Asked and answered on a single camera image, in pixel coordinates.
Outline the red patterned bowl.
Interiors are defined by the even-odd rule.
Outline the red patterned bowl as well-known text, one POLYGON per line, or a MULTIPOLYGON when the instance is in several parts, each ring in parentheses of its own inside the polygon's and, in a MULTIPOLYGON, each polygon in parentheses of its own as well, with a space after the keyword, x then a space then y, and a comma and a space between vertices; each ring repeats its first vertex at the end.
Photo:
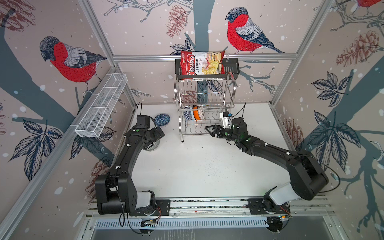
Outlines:
POLYGON ((186 108, 183 111, 183 116, 187 121, 192 121, 193 120, 193 113, 191 112, 190 108, 186 108))

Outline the blue floral ceramic bowl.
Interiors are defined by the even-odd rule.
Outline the blue floral ceramic bowl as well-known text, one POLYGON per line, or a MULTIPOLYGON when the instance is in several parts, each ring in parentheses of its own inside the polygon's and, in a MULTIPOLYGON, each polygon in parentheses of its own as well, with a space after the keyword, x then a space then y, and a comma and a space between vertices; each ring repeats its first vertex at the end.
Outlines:
POLYGON ((194 118, 192 107, 189 107, 189 115, 190 115, 190 120, 193 121, 195 118, 194 118))

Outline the stainless steel dish rack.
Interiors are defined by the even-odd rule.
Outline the stainless steel dish rack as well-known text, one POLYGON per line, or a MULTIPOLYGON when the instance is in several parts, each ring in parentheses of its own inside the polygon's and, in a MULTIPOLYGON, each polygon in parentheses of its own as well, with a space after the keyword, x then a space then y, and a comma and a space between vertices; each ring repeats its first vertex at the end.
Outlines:
POLYGON ((179 113, 181 142, 188 136, 208 135, 205 127, 223 125, 220 113, 234 108, 236 80, 232 73, 226 75, 176 75, 174 83, 176 106, 179 113), (183 111, 189 107, 205 110, 205 120, 187 121, 183 111))

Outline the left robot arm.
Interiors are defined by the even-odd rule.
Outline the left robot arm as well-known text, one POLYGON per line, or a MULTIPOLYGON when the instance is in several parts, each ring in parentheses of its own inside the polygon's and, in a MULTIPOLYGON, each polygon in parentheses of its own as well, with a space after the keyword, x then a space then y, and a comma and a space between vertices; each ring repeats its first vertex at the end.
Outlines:
POLYGON ((158 214, 153 191, 139 192, 132 180, 137 158, 164 137, 160 127, 130 129, 125 133, 125 145, 108 173, 99 175, 95 181, 97 208, 100 215, 129 214, 144 216, 158 214))

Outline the orange plastic bowl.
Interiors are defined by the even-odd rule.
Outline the orange plastic bowl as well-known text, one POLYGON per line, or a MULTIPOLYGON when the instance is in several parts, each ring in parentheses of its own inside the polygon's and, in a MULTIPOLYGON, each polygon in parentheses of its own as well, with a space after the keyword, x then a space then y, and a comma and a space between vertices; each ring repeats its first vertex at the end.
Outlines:
POLYGON ((193 115, 196 121, 200 120, 199 110, 198 107, 193 107, 193 115))

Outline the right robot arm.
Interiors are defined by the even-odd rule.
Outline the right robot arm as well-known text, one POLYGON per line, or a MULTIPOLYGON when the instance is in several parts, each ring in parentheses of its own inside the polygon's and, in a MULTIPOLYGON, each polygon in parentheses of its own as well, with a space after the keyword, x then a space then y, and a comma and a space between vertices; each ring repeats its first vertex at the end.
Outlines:
POLYGON ((329 183, 327 175, 312 154, 304 155, 268 144, 250 135, 246 126, 224 128, 211 125, 205 127, 205 130, 212 137, 234 142, 243 153, 268 160, 289 173, 288 183, 272 188, 263 196, 264 208, 270 213, 292 200, 312 200, 329 183))

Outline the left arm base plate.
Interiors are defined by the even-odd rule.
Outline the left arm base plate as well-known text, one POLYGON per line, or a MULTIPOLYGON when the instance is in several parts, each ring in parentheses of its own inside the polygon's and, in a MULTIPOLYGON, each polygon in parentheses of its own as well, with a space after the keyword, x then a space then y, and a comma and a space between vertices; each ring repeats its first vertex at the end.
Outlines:
POLYGON ((158 217, 169 216, 171 209, 171 201, 156 199, 156 204, 153 209, 150 210, 134 210, 129 213, 130 217, 158 217))

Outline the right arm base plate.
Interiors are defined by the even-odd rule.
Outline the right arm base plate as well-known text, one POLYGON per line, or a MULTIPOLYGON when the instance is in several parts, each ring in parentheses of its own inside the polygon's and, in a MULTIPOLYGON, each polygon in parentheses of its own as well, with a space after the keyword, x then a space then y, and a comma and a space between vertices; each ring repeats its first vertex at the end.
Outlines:
POLYGON ((252 215, 289 215, 291 213, 288 203, 278 206, 272 200, 263 198, 248 199, 247 206, 252 215))

